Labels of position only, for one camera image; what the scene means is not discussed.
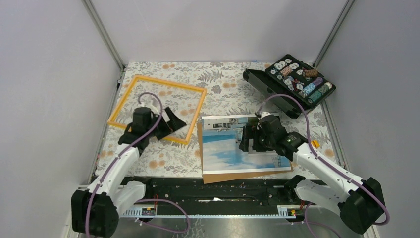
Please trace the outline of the brown cardboard backing board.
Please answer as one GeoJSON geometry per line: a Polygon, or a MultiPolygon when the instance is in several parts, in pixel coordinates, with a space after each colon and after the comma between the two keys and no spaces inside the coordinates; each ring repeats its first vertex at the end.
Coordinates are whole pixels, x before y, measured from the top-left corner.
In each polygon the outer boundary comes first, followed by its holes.
{"type": "MultiPolygon", "coordinates": [[[[203,160],[203,129],[202,129],[202,123],[197,123],[197,134],[198,134],[198,142],[200,147],[200,157],[201,157],[201,163],[202,163],[202,169],[204,169],[204,160],[203,160]]],[[[237,179],[250,179],[254,177],[260,177],[260,176],[268,176],[273,174],[284,174],[288,172],[292,172],[293,167],[290,166],[287,170],[282,171],[266,171],[266,172],[240,172],[240,173],[227,173],[227,174],[204,174],[203,172],[203,182],[204,184],[208,183],[216,183],[216,182],[223,182],[223,181],[230,181],[230,180],[237,180],[237,179]]]]}

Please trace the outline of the sky building photo print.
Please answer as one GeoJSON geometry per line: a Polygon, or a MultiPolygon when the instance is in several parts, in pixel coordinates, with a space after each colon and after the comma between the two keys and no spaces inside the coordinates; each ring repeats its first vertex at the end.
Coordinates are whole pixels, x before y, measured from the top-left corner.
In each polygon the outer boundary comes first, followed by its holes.
{"type": "Polygon", "coordinates": [[[257,123],[255,115],[203,116],[203,174],[291,171],[291,162],[286,157],[274,151],[255,151],[252,139],[248,148],[239,149],[243,127],[257,123]]]}

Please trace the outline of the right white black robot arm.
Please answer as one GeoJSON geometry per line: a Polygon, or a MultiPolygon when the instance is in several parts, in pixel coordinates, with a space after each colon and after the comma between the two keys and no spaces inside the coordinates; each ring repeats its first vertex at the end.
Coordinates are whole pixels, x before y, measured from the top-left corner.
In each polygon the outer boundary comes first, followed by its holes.
{"type": "Polygon", "coordinates": [[[263,112],[257,120],[243,127],[241,151],[274,151],[324,182],[319,185],[304,176],[294,176],[284,186],[288,203],[303,200],[319,205],[337,214],[349,229],[361,235],[385,214],[383,192],[377,180],[363,179],[329,162],[307,138],[298,132],[287,132],[277,116],[263,112]]]}

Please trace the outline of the orange picture frame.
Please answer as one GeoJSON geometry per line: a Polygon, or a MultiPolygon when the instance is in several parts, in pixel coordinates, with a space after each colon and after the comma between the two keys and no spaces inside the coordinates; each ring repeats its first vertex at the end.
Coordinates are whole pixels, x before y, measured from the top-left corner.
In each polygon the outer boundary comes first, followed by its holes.
{"type": "Polygon", "coordinates": [[[132,121],[133,110],[140,104],[138,96],[143,92],[156,94],[164,107],[169,107],[186,126],[165,139],[182,144],[190,142],[194,126],[202,108],[207,89],[179,82],[135,75],[127,84],[107,124],[125,129],[132,121]]]}

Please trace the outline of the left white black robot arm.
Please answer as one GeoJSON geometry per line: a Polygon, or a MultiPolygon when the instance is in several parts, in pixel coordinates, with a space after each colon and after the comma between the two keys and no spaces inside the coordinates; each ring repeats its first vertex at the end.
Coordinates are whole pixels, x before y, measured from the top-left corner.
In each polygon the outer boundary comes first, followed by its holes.
{"type": "Polygon", "coordinates": [[[150,139],[160,140],[184,128],[186,123],[170,108],[156,113],[149,107],[134,110],[132,122],[118,141],[114,158],[105,171],[84,190],[71,197],[72,229],[96,237],[111,237],[120,219],[135,202],[147,204],[154,191],[141,181],[130,181],[120,188],[128,169],[140,158],[150,139]]]}

